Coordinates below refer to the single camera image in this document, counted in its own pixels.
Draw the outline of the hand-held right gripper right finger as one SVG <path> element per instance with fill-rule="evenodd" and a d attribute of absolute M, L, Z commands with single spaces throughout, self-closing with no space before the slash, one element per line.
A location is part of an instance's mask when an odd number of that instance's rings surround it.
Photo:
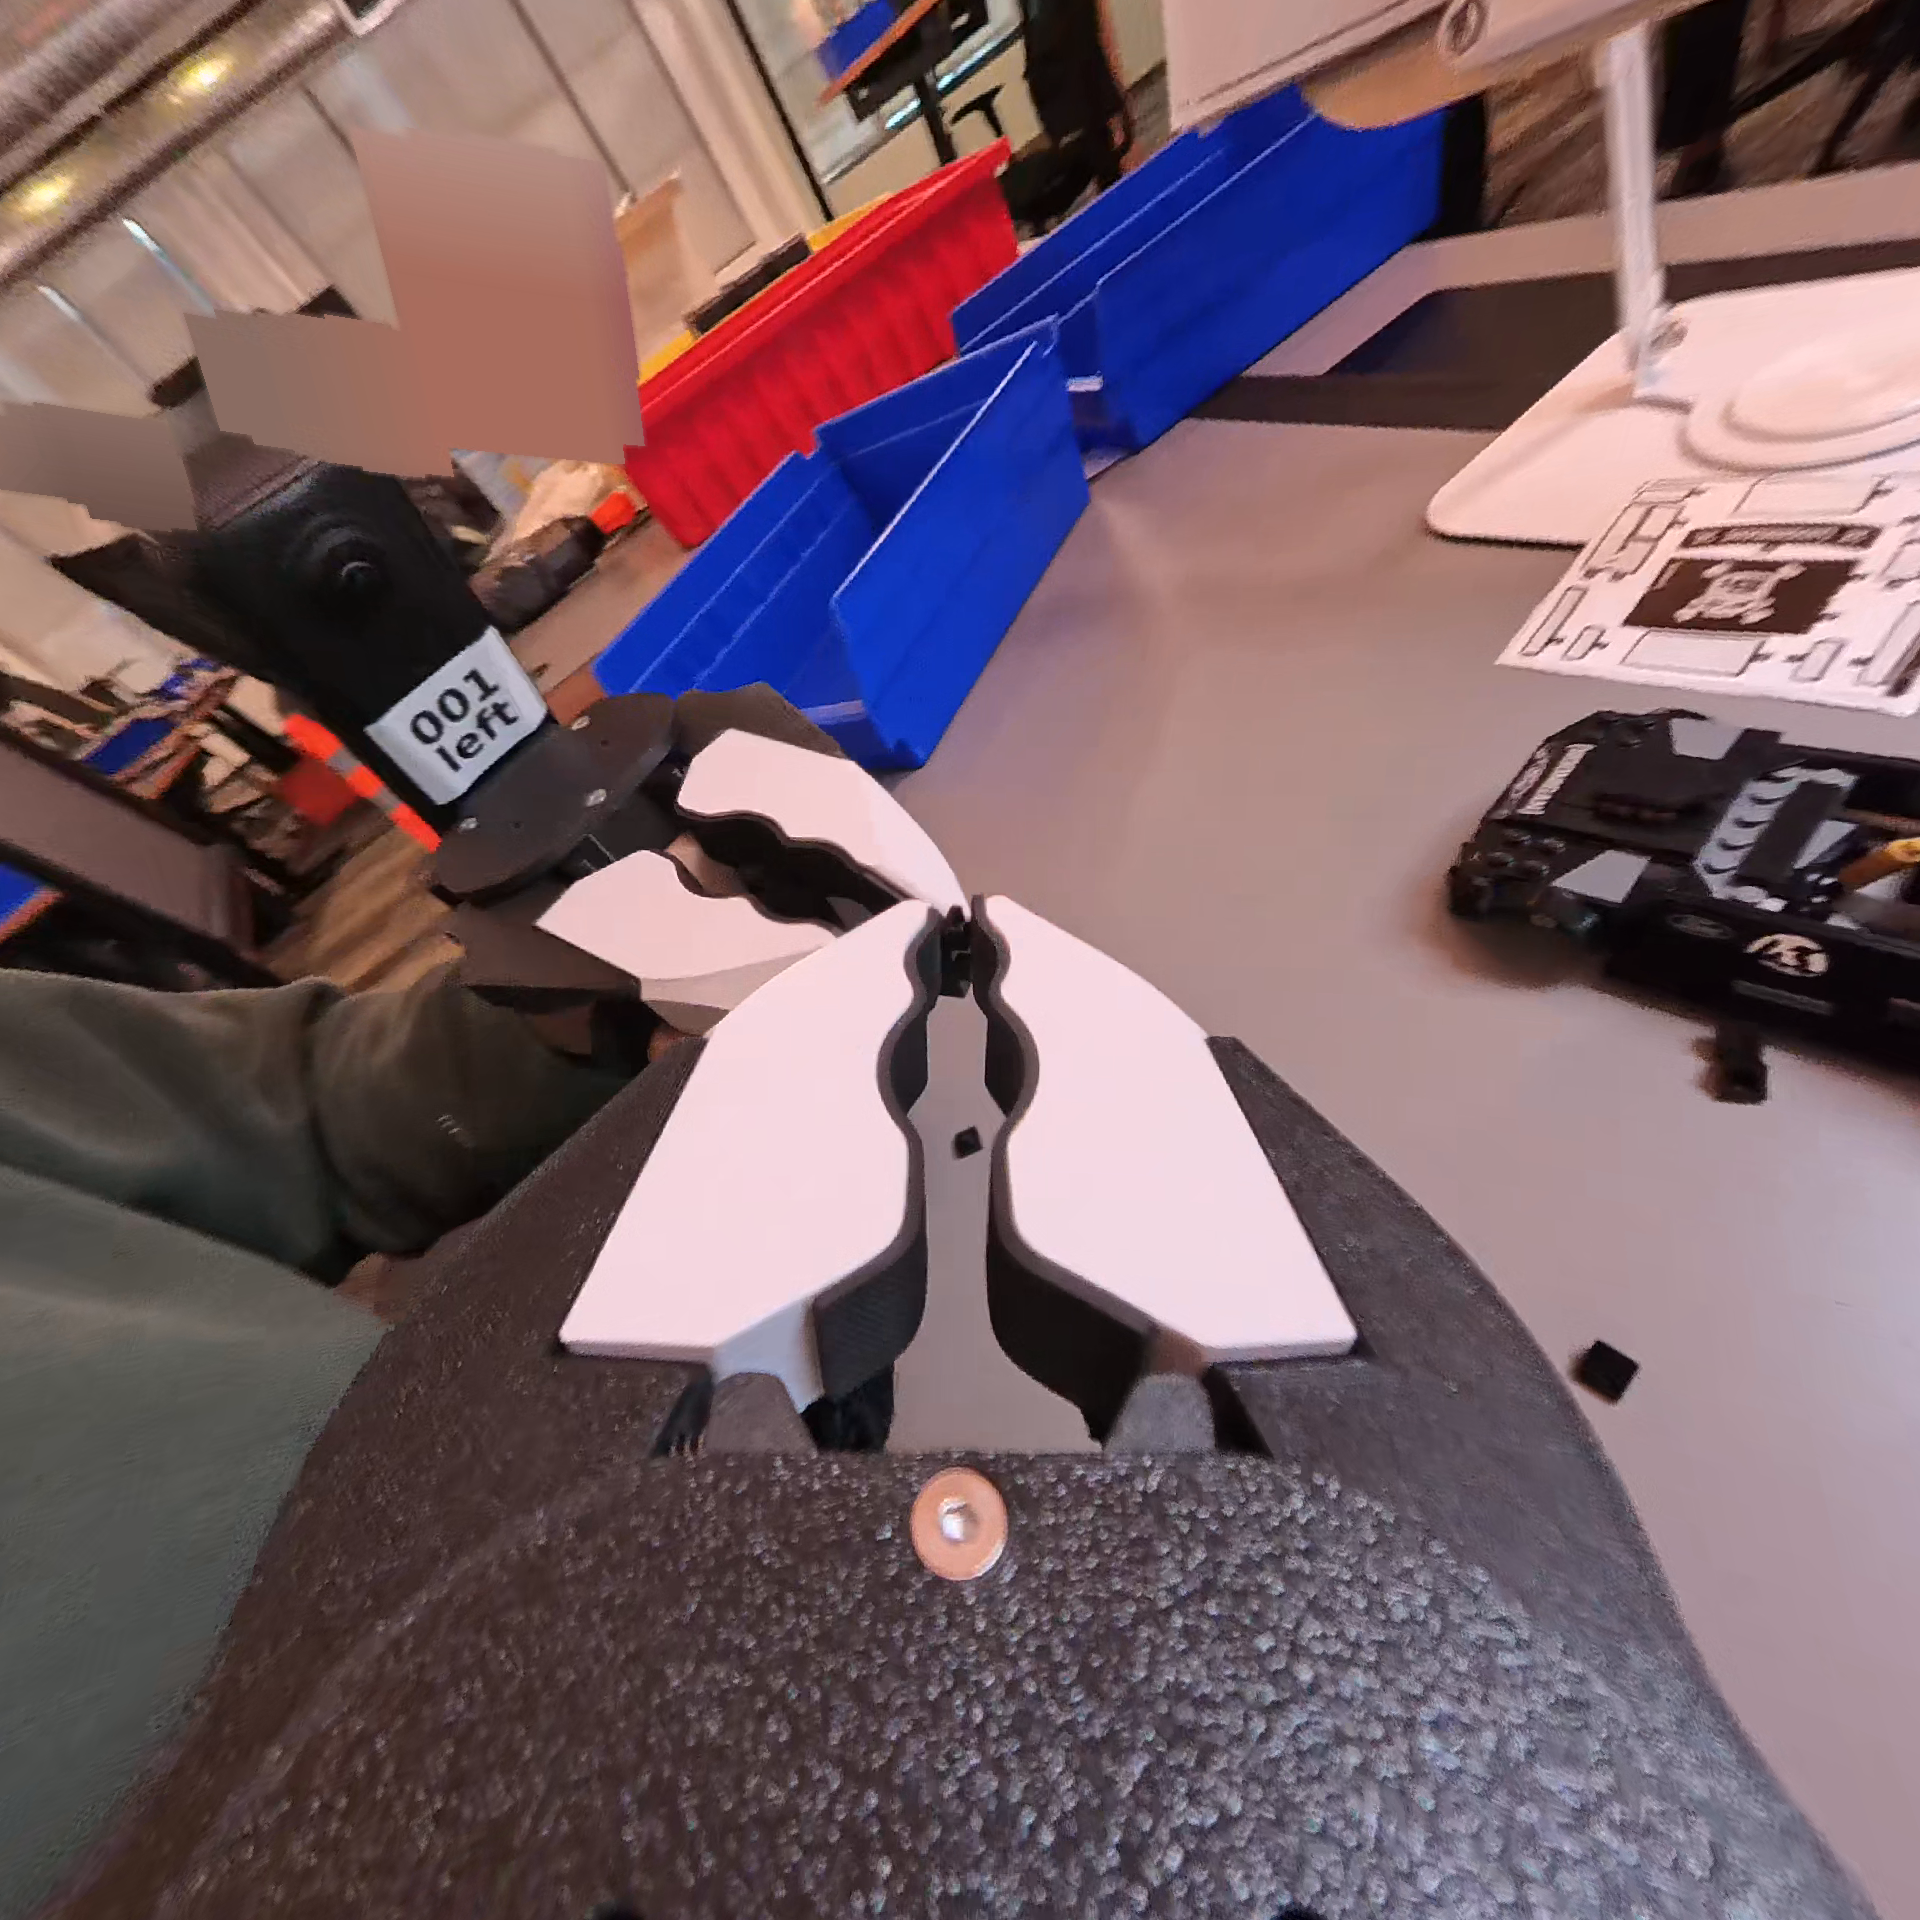
<path fill-rule="evenodd" d="M 987 1302 L 1108 1442 L 1146 1379 L 1355 1357 L 1359 1334 L 1220 1056 L 1147 979 L 984 899 Z"/>

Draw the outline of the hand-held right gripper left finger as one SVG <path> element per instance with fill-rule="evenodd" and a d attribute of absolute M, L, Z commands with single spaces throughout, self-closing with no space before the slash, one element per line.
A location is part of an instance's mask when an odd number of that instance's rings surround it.
<path fill-rule="evenodd" d="M 725 1015 L 563 1320 L 563 1352 L 766 1377 L 792 1410 L 884 1371 L 925 1299 L 908 1113 L 940 991 L 942 910 L 898 904 Z"/>

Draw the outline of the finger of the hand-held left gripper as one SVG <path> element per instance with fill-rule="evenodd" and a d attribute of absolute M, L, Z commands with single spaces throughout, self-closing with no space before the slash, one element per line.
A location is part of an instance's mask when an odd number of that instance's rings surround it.
<path fill-rule="evenodd" d="M 789 922 L 876 918 L 898 904 L 951 918 L 970 905 L 925 830 L 842 754 L 728 729 L 690 757 L 676 810 L 702 854 Z"/>
<path fill-rule="evenodd" d="M 643 1003 L 690 1037 L 842 938 L 778 919 L 751 897 L 702 894 L 669 856 L 626 856 L 563 887 L 542 934 L 629 977 Z"/>

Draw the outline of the black lego car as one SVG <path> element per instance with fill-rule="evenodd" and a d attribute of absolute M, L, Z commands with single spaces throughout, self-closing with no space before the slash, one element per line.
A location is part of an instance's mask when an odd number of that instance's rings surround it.
<path fill-rule="evenodd" d="M 1459 846 L 1447 909 L 1653 999 L 1915 1073 L 1915 759 L 1696 712 L 1549 735 Z"/>

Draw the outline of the lego instruction booklet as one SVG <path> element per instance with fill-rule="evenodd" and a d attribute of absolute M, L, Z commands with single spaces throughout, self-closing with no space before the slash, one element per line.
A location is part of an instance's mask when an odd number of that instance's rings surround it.
<path fill-rule="evenodd" d="M 1581 58 L 1692 2 L 1165 2 L 1167 121 L 1204 128 L 1296 87 L 1390 128 Z"/>

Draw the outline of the orange striped object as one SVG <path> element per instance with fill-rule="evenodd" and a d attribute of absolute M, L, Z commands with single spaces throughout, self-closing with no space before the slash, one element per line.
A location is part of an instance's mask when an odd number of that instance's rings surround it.
<path fill-rule="evenodd" d="M 279 715 L 279 736 L 299 754 L 279 781 L 279 795 L 314 829 L 335 826 L 350 806 L 368 802 L 386 826 L 431 851 L 438 842 L 335 735 L 301 712 Z"/>

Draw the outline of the blue storage bin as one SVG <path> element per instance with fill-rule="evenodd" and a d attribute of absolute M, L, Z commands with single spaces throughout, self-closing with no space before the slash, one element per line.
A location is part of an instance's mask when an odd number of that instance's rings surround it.
<path fill-rule="evenodd" d="M 1432 227 L 1444 128 L 1290 87 L 1176 135 L 960 303 L 955 347 L 1054 325 L 1082 449 L 1139 453 Z"/>
<path fill-rule="evenodd" d="M 592 675 L 763 683 L 868 771 L 918 771 L 1087 503 L 1058 327 L 1022 327 L 823 423 Z"/>

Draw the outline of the red storage bin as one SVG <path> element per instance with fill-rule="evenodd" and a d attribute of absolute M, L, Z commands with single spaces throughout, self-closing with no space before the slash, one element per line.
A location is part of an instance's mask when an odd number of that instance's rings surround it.
<path fill-rule="evenodd" d="M 878 201 L 683 353 L 640 375 L 626 472 L 692 549 L 819 425 L 955 358 L 954 313 L 1018 262 L 1000 137 Z"/>

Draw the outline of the sticker sheet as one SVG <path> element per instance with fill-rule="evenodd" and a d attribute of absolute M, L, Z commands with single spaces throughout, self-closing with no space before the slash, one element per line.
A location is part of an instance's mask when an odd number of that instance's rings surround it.
<path fill-rule="evenodd" d="M 1915 715 L 1915 472 L 1646 483 L 1500 665 Z"/>

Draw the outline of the white booklet stand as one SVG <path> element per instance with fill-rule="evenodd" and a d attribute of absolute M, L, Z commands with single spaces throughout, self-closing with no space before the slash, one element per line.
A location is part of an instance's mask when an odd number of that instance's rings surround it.
<path fill-rule="evenodd" d="M 1451 80 L 1509 80 L 1598 45 L 1616 335 L 1430 496 L 1438 538 L 1581 546 L 1643 483 L 1807 485 L 1915 466 L 1915 269 L 1669 299 L 1647 23 L 1670 13 L 1541 2 L 1439 16 Z"/>

